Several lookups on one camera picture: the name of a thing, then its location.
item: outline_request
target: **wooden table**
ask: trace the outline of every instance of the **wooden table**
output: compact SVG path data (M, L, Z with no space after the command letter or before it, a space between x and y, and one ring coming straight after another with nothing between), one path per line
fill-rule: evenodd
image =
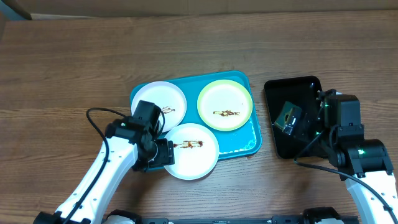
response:
M225 70L250 80L263 144L183 181L161 170L128 172L108 211L144 217L242 218L357 209L335 174L277 159L263 85L317 76L358 96L366 138L398 167L398 11L142 17L7 22L0 43L0 222L31 223L75 189L101 139L94 106L129 113L138 84ZM105 127L116 118L97 113ZM328 165L320 159L307 159Z

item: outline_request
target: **plate rim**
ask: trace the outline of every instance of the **plate rim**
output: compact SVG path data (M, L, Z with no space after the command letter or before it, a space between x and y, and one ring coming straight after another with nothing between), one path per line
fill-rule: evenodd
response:
M188 177L188 178L183 178L183 177L181 177L181 176L178 176L178 175L174 174L174 173L170 170L170 168L169 168L169 167L172 166L172 165L164 166L164 169L167 170L167 172L168 172L169 174L171 174L172 176L174 176L174 177L176 177L176 178L178 178L178 179L182 179L182 180L196 180L196 179L199 179L199 178L202 178L202 177L206 176L207 174L209 174L209 173L214 169L214 167L216 166L216 164L217 164L217 162L218 162L218 158L219 158L219 156L220 156L220 145L218 144L218 140L217 140L216 136L214 135L213 132L210 131L210 129L206 128L206 127L203 126L203 125L196 124L196 123L185 123L185 124L178 125L178 126L174 127L173 129L171 129L171 131L169 131L169 132L166 134L166 136L165 136L164 138L167 139L167 137L168 137L169 134L174 133L174 132L177 132L177 131L179 131L179 130L182 129L182 128L186 128L186 126L201 129L202 131L204 131L205 133L207 133L207 134L210 136L210 138L213 140L213 142L215 143L215 146L216 146L216 157L215 157L215 159L214 159L214 161L213 161L213 164L211 165L211 169L209 169L209 171L208 171L208 172L205 172L204 174L201 174L201 175L198 175L198 176L193 176L193 177Z
M173 83L170 83L170 82L167 82L167 81L155 81L155 82L151 82L151 83L148 83L148 84L144 85L141 89L139 89L137 91L137 93L134 95L134 98L131 100L130 113L131 113L131 116L132 116L132 107L133 107L133 105L134 105L134 110L136 110L137 106L133 102L134 102L134 99L137 97L137 95L139 95L140 92L145 92L152 85L156 85L156 84L161 84L161 85L170 86L170 87L174 88L182 96L183 101L184 101L184 107L185 108L184 108L184 112L183 112L183 115L182 115L180 121L175 126L171 127L170 129L164 129L162 131L162 133L166 133L167 131L170 131L173 128L177 127L182 122L182 120L184 119L184 117L185 117L185 115L187 113L187 98L185 97L184 92L177 85L175 85Z
M249 109L250 112L246 115L245 119L243 120L244 122L239 123L238 125L235 125L235 126L233 126L233 127L231 127L231 128L220 128L220 127L217 127L217 126L212 125L210 122L208 122L206 119L204 119L204 115L202 114L201 110L199 109L199 108L200 108L200 102L202 101L203 96L205 95L205 92L208 91L210 88L213 88L214 86L217 86L217 85L220 85L220 84L225 84L225 83L226 83L226 84L229 84L229 85L232 85L232 86L234 86L234 87L240 89L240 90L243 92L245 98L246 98L249 102L251 102L251 104L249 104L249 105L250 105L250 109ZM199 93L198 101L197 101L197 109L198 109L199 117L200 117L201 120L202 120L203 122L205 122L209 127L213 128L213 129L215 129L215 130L219 130L219 131L233 131L233 130L235 130L235 129L240 128L240 127L243 126L244 124L246 124L246 122L250 119L250 116L251 116L251 114L252 114L252 112L253 112L253 99L252 99L252 97L251 97L249 91L248 91L242 84L240 84L240 83L238 83L238 82L236 82L236 81L233 81L233 80L215 80L215 81L213 81L213 82L207 84L207 85L201 90L201 92Z

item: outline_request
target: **white plate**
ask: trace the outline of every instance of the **white plate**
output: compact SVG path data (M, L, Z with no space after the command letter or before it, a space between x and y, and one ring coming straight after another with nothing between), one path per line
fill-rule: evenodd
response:
M169 82L152 82L142 87L132 99L131 114L134 114L140 100L155 103L162 109L166 120L163 132L170 131L180 124L187 111L187 99L184 93Z
M253 110L250 93L232 80L217 80L205 86L198 97L200 118L219 131L232 131L244 125Z
M165 138L173 141L175 146L175 164L164 166L174 177L183 180L198 179L208 174L216 165L220 153L218 141L204 126L181 124L167 133ZM191 141L193 147L186 147L188 144L184 141Z

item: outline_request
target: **round plate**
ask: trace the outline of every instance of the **round plate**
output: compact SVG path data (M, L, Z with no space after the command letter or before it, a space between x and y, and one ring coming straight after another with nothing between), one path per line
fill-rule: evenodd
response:
M216 136L199 124L181 124L166 134L174 143L175 164L164 166L174 177L194 180L205 176L218 160L220 149Z
M155 103L162 109L165 116L163 132L176 127L185 116L187 100L184 93L174 84L169 82L152 82L142 87L131 102L131 114L134 114L140 100Z
M253 102L250 93L232 80L217 80L207 84L198 97L200 118L219 131L240 128L250 118Z

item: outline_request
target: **tray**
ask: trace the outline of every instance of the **tray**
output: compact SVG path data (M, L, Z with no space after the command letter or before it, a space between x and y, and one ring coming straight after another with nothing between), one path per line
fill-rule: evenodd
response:
M184 95L187 99L187 112L180 124L200 124L214 133L220 147L220 156L218 160L253 155L260 149L262 145L260 125L254 104L252 114L247 123L233 131L217 131L206 125L199 117L197 109L199 93L207 84L220 79L233 80L242 84L242 86L244 86L248 90L251 97L253 98L248 77L244 73L235 70L211 73L206 75L197 75L192 77L176 78L165 81L177 85L184 92ZM140 90L146 84L147 83L140 84L132 90L130 95L130 105L138 90Z

